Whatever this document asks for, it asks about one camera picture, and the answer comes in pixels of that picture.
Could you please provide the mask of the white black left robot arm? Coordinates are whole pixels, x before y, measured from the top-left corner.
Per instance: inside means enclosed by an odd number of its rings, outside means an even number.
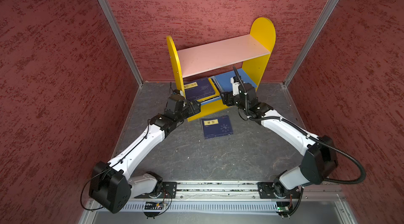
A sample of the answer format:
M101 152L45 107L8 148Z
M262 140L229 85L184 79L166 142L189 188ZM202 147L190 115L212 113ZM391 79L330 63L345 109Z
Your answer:
M146 129L125 150L108 162L97 163L86 183L88 195L111 213L119 212L131 198L163 193L163 179L154 172L133 177L132 173L148 153L186 119L201 112L201 103L188 101L175 91L163 114L148 120Z

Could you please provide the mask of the yellow pink blue bookshelf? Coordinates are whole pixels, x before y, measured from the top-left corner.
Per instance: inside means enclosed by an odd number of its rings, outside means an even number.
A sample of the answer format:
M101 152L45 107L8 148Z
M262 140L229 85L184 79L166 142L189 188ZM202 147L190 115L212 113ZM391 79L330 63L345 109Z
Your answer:
M242 63L242 70L256 85L261 83L276 43L276 30L266 17L256 19L248 35L177 50L166 37L177 89L184 89L184 78Z

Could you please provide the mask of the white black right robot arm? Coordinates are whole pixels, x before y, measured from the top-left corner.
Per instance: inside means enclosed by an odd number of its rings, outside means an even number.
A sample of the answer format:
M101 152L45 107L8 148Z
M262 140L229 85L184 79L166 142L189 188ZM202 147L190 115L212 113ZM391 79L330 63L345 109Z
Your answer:
M277 198L286 198L299 186L321 184L338 167L331 138L319 138L287 120L268 104L259 102L251 84L233 84L233 90L221 93L221 99L224 105L236 106L247 119L275 132L303 156L299 166L274 179L272 191Z

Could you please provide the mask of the dark blue book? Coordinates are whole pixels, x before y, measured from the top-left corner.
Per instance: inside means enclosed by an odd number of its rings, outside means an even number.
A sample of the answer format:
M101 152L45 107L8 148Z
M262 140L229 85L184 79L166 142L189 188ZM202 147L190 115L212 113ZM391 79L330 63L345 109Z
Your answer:
M189 101L195 101L214 93L214 89L207 77L186 84L184 86L184 91L185 97Z
M234 133L228 115L201 119L205 139L232 135Z

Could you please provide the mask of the white book with galaxy picture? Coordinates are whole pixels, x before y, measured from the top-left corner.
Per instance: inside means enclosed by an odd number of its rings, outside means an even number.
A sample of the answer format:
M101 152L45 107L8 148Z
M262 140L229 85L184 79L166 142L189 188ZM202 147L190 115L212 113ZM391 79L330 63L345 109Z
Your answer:
M225 92L225 90L222 88L220 82L217 80L215 76L210 77L210 79L213 81L214 85L216 86L220 94Z

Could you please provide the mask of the yellow book with cartoon figure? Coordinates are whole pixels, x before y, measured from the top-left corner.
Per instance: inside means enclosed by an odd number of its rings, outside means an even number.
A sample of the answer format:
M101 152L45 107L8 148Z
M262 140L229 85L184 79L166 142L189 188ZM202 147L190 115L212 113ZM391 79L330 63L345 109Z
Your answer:
M208 80L209 80L209 82L210 82L212 88L214 89L214 93L211 94L211 95L209 95L209 96L207 96L207 97L203 97L203 98L198 99L198 100L197 100L198 102L205 102L205 101L207 101L207 100L216 98L216 97L218 97L218 96L220 95L220 92L219 92L219 90L218 90L218 88L217 88L215 82L214 82L211 78L208 78Z

